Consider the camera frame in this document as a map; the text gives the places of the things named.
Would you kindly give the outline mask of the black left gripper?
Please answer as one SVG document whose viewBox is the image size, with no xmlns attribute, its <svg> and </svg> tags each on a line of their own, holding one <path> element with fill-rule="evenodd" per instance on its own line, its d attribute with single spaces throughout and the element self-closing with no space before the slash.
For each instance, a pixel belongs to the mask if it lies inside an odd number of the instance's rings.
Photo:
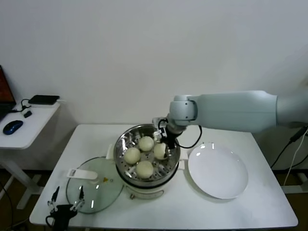
<svg viewBox="0 0 308 231">
<path fill-rule="evenodd" d="M 85 204 L 83 186 L 80 186 L 78 198 L 73 205 L 57 205 L 56 199 L 59 189 L 60 187 L 58 186 L 56 191 L 53 193 L 51 200 L 48 201 L 50 213 L 53 213 L 52 216 L 55 219 L 70 220 L 77 215 L 77 210 L 81 209 Z"/>
</svg>

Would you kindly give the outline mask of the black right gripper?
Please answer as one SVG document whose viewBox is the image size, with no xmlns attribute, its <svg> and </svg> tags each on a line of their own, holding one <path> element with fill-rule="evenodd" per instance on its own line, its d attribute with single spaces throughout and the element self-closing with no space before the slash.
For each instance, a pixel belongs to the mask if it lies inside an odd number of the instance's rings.
<svg viewBox="0 0 308 231">
<path fill-rule="evenodd" d="M 166 131 L 167 137 L 166 137 L 166 144 L 165 144 L 165 154 L 164 159 L 168 158 L 168 154 L 173 154 L 174 149 L 176 146 L 176 139 L 177 134 L 174 134 L 170 132 L 169 130 Z"/>
</svg>

